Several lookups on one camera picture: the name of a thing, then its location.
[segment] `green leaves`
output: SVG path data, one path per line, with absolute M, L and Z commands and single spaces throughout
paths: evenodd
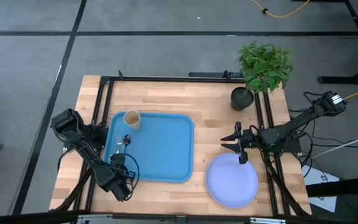
M 244 74 L 246 88 L 254 93 L 273 91 L 280 82 L 283 88 L 293 70 L 290 51 L 272 44 L 257 46 L 256 41 L 239 49 L 237 61 Z

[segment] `cup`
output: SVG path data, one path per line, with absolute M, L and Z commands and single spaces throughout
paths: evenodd
M 124 123 L 134 130 L 140 128 L 140 114 L 137 111 L 128 111 L 124 115 Z

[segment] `fork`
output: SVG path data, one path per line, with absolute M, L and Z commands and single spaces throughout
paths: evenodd
M 121 144 L 122 144 L 121 136 L 117 136 L 117 152 L 116 153 L 119 153 L 119 149 L 121 148 Z

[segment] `gray carpet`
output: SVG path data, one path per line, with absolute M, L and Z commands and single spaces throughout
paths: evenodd
M 301 4 L 259 2 L 274 14 L 285 14 Z M 358 13 L 358 1 L 351 2 Z M 80 1 L 74 0 L 0 0 L 0 30 L 70 30 L 79 5 Z M 287 19 L 274 19 L 262 15 L 250 1 L 97 0 L 88 1 L 80 30 L 355 31 L 357 27 L 341 3 L 312 2 Z M 9 213 L 67 39 L 0 37 L 0 142 L 5 144 L 0 151 L 0 215 Z M 237 49 L 253 40 L 293 52 L 295 70 L 285 89 L 291 109 L 308 106 L 304 91 L 331 90 L 342 96 L 358 91 L 358 85 L 321 85 L 316 81 L 319 75 L 351 76 L 358 72 L 358 38 L 77 37 L 53 114 L 75 106 L 83 75 L 117 75 L 119 69 L 124 75 L 183 77 L 188 72 L 236 71 Z M 345 113 L 317 120 L 317 136 L 342 141 L 358 137 L 358 96 L 349 102 Z M 306 138 L 301 144 L 308 150 Z M 313 154 L 327 149 L 316 147 Z M 61 152 L 62 144 L 48 131 L 24 212 L 48 209 Z M 358 177 L 358 149 L 341 149 L 319 157 L 318 162 L 333 175 Z M 348 220 L 355 217 L 346 209 L 339 209 L 338 214 L 346 214 Z

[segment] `purple plate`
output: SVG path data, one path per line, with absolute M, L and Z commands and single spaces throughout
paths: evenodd
M 239 155 L 225 153 L 215 157 L 205 174 L 206 188 L 217 203 L 227 208 L 248 205 L 258 191 L 258 176 L 252 164 L 239 163 Z

